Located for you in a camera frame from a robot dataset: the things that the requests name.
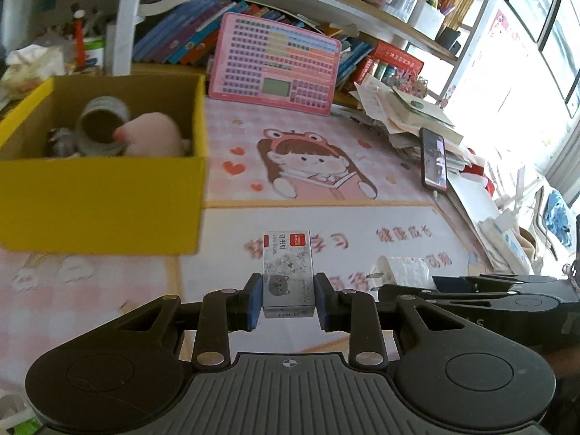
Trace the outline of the large white charger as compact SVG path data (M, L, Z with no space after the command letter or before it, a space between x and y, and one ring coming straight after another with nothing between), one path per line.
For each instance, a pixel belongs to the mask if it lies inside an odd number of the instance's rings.
M378 290L383 285L435 289L435 281L423 258L381 255L370 269L366 280L373 290Z

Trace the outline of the small card box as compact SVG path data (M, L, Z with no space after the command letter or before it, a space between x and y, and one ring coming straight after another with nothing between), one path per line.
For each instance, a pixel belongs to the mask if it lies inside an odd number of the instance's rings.
M309 232L266 232L262 249L265 318L312 317L316 305L314 275Z

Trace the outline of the pink plush pig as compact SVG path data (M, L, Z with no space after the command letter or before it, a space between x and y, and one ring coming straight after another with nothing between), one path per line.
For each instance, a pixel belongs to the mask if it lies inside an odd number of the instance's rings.
M181 157L190 146L176 122L159 112L124 123L114 131L113 138L124 145L124 155L130 157Z

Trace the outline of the white tape roll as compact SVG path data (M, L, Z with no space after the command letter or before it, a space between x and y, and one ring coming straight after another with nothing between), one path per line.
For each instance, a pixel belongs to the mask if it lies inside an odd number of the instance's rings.
M124 144L114 133L129 121L129 107L121 99L105 95L90 100L75 125L78 151L87 157L120 155Z

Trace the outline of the toy car grey purple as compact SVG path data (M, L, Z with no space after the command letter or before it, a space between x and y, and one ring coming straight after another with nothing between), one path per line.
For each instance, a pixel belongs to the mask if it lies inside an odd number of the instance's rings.
M78 153L75 133L69 128L51 129L47 135L46 156L69 158Z

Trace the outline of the red santa hat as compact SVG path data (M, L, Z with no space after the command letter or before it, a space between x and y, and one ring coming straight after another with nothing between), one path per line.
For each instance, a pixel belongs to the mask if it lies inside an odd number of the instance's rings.
M493 196L496 187L494 186L492 180L486 175L485 168L477 163L465 166L460 172L460 175L472 182L479 183L490 196Z

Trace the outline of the black smartphone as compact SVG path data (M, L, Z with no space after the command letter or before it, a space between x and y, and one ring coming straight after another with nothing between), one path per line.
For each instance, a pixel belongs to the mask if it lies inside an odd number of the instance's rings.
M432 130L420 129L422 183L426 189L447 191L447 165L444 138Z

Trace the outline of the yellow cardboard box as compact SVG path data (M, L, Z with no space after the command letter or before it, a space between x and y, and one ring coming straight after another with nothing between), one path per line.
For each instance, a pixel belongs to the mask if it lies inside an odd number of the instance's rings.
M184 157L45 155L48 133L72 127L102 95L132 115L172 118ZM1 245L11 252L194 254L200 245L208 148L206 80L179 76L57 76L1 122Z

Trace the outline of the pink checkered table mat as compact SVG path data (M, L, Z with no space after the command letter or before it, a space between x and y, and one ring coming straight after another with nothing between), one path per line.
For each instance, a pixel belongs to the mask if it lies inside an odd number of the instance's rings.
M307 231L316 271L336 288L367 290L382 256L425 259L435 274L489 269L478 240L412 163L350 114L310 116L207 100L210 175L200 249L182 256L1 255L1 385L22 388L43 352L165 294L186 302L241 287L261 270L266 231ZM344 151L369 180L360 196L275 183L261 158L267 136L313 136Z

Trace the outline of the stack of papers and books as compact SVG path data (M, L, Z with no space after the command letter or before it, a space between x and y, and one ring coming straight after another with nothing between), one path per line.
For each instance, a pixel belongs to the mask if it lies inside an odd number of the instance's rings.
M418 137L421 128L440 134L446 149L472 165L475 155L462 146L463 136L435 104L409 93L385 86L372 76L363 84L356 83L351 94L361 105L366 116L384 128L388 134L411 134Z

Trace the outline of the red dictionary box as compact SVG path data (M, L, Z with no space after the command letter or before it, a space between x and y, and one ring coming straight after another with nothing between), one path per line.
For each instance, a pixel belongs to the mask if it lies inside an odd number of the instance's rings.
M396 69L406 71L413 76L419 76L424 63L400 49L399 47L379 40L370 52L370 58L377 62L377 64L384 64L384 66L392 66Z

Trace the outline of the pink keyboard learning tablet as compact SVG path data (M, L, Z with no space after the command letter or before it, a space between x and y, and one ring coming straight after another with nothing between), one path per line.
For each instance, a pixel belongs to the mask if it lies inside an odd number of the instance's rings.
M263 18L222 18L210 74L211 98L326 116L341 43Z

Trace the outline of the row of blue books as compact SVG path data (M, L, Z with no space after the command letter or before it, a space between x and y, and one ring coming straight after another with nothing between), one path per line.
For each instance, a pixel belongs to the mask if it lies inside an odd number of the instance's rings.
M219 29L223 15L230 12L255 15L268 8L245 0L190 0L136 32L132 60L176 64Z

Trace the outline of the white tissue pack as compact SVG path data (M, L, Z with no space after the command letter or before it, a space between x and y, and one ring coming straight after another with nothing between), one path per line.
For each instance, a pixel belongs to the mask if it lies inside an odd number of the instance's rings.
M1 78L1 89L11 99L23 99L53 76L64 76L65 63L60 47L31 44L12 51L7 70Z

